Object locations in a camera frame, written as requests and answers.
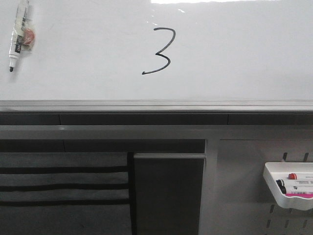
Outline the pink-topped eraser in tray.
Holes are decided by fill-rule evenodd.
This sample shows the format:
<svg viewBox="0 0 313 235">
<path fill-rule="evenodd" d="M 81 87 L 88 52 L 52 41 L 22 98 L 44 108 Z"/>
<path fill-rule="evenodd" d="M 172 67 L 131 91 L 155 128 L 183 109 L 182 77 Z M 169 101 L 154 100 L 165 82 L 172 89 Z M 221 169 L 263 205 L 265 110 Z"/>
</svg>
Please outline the pink-topped eraser in tray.
<svg viewBox="0 0 313 235">
<path fill-rule="evenodd" d="M 313 198 L 313 194 L 298 194 L 298 193 L 286 193 L 286 197 L 300 197 L 300 198 Z"/>
</svg>

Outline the black-capped marker upper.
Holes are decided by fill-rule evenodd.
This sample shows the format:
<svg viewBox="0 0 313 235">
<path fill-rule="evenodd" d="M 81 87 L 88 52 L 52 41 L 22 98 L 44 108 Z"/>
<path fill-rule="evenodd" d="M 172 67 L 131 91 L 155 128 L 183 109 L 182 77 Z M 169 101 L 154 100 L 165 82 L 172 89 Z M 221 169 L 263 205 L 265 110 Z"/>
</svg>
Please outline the black-capped marker upper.
<svg viewBox="0 0 313 235">
<path fill-rule="evenodd" d="M 282 187 L 312 187 L 312 180 L 290 180 L 290 179 L 279 179 L 276 183 Z"/>
</svg>

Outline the black-capped marker lower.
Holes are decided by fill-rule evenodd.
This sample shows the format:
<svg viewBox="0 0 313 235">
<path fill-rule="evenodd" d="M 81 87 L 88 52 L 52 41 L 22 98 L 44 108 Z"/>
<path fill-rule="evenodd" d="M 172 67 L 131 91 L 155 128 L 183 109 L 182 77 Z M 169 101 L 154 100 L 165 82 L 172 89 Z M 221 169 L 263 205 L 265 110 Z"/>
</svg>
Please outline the black-capped marker lower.
<svg viewBox="0 0 313 235">
<path fill-rule="evenodd" d="M 279 188 L 283 194 L 312 194 L 313 193 L 313 187 L 280 186 Z"/>
</svg>

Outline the black-capped marker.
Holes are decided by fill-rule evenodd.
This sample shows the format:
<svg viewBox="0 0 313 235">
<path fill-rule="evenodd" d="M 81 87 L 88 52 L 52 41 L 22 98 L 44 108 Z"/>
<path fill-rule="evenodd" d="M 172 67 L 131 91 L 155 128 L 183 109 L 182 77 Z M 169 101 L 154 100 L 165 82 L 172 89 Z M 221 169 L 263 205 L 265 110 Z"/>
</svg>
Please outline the black-capped marker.
<svg viewBox="0 0 313 235">
<path fill-rule="evenodd" d="M 282 187 L 312 187 L 312 180 L 290 180 L 290 179 L 279 179 L 276 183 Z"/>
<path fill-rule="evenodd" d="M 313 187 L 280 186 L 279 188 L 283 194 L 312 194 L 313 193 Z"/>
</svg>

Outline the white plastic pegboard tray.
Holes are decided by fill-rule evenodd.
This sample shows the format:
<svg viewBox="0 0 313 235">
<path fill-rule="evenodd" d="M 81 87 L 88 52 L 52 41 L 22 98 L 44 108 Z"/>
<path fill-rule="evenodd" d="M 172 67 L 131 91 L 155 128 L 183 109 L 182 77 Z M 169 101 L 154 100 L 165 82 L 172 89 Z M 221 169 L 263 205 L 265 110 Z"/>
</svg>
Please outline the white plastic pegboard tray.
<svg viewBox="0 0 313 235">
<path fill-rule="evenodd" d="M 313 173 L 312 163 L 297 162 L 267 162 L 265 163 L 263 177 L 276 201 L 282 208 L 292 208 L 307 211 L 313 208 L 313 198 L 300 195 L 286 196 L 277 184 L 277 180 L 287 178 L 290 173 Z"/>
</svg>

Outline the grey metal pegboard panel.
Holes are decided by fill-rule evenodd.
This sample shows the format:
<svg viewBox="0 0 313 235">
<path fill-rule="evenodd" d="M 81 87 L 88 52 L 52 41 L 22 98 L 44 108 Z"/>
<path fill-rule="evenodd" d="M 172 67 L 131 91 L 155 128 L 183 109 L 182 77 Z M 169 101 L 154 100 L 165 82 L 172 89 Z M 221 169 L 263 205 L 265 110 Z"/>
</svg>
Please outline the grey metal pegboard panel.
<svg viewBox="0 0 313 235">
<path fill-rule="evenodd" d="M 310 140 L 222 140 L 215 181 L 215 235 L 311 235 L 313 212 L 278 206 L 263 178 L 266 162 L 313 160 Z"/>
</svg>

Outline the dark grey upright panel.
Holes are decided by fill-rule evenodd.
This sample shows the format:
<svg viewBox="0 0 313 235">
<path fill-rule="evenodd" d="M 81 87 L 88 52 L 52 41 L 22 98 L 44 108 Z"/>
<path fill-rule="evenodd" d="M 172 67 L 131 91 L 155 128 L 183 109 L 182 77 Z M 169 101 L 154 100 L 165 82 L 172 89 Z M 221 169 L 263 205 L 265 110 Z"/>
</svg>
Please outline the dark grey upright panel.
<svg viewBox="0 0 313 235">
<path fill-rule="evenodd" d="M 204 165 L 203 154 L 135 155 L 138 234 L 199 233 Z"/>
</svg>

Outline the grey fabric black-striped organizer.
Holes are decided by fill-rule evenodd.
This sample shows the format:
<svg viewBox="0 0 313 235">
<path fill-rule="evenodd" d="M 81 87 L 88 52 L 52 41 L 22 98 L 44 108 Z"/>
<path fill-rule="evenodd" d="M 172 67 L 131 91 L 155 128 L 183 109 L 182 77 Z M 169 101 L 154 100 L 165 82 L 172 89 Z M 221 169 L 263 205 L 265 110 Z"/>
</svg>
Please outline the grey fabric black-striped organizer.
<svg viewBox="0 0 313 235">
<path fill-rule="evenodd" d="M 3 235 L 135 235 L 132 153 L 1 153 Z"/>
</svg>

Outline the grey metal frame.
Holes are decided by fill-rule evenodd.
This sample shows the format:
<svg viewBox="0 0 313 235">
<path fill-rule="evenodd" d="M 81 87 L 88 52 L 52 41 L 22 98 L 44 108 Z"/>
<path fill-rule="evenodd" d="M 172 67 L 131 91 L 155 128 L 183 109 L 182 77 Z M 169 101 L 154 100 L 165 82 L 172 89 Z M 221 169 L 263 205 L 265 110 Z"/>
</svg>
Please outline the grey metal frame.
<svg viewBox="0 0 313 235">
<path fill-rule="evenodd" d="M 214 235 L 220 141 L 313 141 L 313 128 L 306 125 L 2 126 L 0 138 L 8 141 L 14 150 L 18 150 L 19 142 L 38 140 L 85 141 L 86 150 L 96 141 L 205 140 L 199 233 Z"/>
</svg>

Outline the white black-tipped whiteboard marker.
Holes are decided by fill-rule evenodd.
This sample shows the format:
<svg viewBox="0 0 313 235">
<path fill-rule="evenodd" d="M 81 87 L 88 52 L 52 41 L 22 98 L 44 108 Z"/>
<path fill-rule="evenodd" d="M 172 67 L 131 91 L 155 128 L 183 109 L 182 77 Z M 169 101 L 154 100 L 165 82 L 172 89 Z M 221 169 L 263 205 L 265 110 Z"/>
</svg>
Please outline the white black-tipped whiteboard marker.
<svg viewBox="0 0 313 235">
<path fill-rule="evenodd" d="M 21 0 L 17 11 L 15 24 L 12 30 L 11 44 L 9 51 L 9 71 L 13 72 L 20 57 L 23 46 L 31 47 L 34 41 L 33 30 L 28 26 L 27 18 L 29 8 L 28 0 Z"/>
</svg>

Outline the white whiteboard with aluminium frame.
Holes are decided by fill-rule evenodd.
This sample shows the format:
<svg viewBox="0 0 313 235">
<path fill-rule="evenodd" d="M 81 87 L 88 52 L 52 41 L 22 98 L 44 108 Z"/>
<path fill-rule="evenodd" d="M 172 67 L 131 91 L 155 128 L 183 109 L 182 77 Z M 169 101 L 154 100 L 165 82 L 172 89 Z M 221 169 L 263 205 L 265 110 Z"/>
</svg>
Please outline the white whiteboard with aluminium frame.
<svg viewBox="0 0 313 235">
<path fill-rule="evenodd" d="M 2 112 L 313 110 L 310 0 L 32 0 L 10 72 L 18 4 L 0 3 Z"/>
</svg>

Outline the red-capped marker in tray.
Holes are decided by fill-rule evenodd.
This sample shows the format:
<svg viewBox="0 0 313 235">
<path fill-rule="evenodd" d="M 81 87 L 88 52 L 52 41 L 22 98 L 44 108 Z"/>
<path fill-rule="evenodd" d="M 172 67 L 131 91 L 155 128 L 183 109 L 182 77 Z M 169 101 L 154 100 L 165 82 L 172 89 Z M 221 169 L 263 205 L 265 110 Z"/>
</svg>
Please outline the red-capped marker in tray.
<svg viewBox="0 0 313 235">
<path fill-rule="evenodd" d="M 313 174 L 312 173 L 290 173 L 288 175 L 288 179 L 290 180 L 312 180 Z"/>
</svg>

